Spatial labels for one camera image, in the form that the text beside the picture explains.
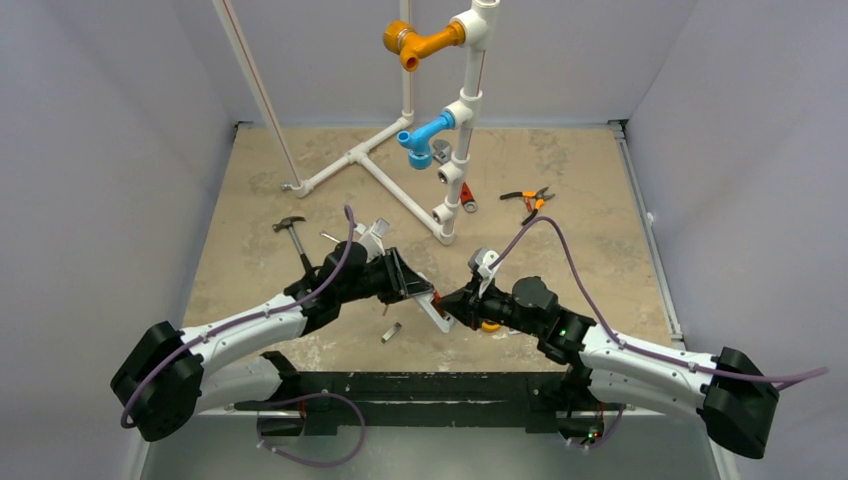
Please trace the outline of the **white remote control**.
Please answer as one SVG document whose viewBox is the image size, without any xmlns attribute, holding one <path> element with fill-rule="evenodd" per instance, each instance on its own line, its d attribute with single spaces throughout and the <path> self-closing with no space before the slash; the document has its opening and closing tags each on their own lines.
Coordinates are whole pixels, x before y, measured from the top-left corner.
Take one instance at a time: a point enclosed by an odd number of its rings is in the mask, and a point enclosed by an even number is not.
<svg viewBox="0 0 848 480">
<path fill-rule="evenodd" d="M 447 334 L 451 331 L 456 322 L 455 318 L 445 313 L 441 308 L 435 308 L 432 301 L 414 301 L 442 333 Z"/>
</svg>

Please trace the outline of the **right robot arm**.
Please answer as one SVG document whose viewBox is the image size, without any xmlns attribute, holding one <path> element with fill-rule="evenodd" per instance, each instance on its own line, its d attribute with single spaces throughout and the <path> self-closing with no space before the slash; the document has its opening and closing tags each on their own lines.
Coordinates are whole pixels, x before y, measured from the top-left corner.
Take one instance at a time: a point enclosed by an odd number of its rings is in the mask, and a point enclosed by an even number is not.
<svg viewBox="0 0 848 480">
<path fill-rule="evenodd" d="M 780 394 L 745 353 L 681 351 L 607 333 L 595 319 L 563 307 L 538 276 L 518 280 L 509 293 L 495 285 L 481 291 L 479 284 L 473 279 L 444 296 L 441 308 L 473 330 L 490 321 L 535 337 L 549 360 L 571 367 L 561 381 L 569 404 L 596 399 L 701 421 L 718 445 L 763 458 Z"/>
</svg>

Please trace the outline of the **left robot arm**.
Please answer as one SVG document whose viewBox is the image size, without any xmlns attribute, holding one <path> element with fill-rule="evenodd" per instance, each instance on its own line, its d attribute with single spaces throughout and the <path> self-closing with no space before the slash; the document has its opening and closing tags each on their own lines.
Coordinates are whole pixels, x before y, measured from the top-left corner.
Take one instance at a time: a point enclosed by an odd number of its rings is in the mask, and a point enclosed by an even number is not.
<svg viewBox="0 0 848 480">
<path fill-rule="evenodd" d="M 442 332 L 452 326 L 433 284 L 396 248 L 343 241 L 321 266 L 308 265 L 303 277 L 244 312 L 185 329 L 167 321 L 149 327 L 110 381 L 123 406 L 121 426 L 158 441 L 197 413 L 239 402 L 238 392 L 245 401 L 289 407 L 298 373 L 282 354 L 267 352 L 244 367 L 236 361 L 309 335 L 336 320 L 343 305 L 368 298 L 385 306 L 412 300 Z"/>
</svg>

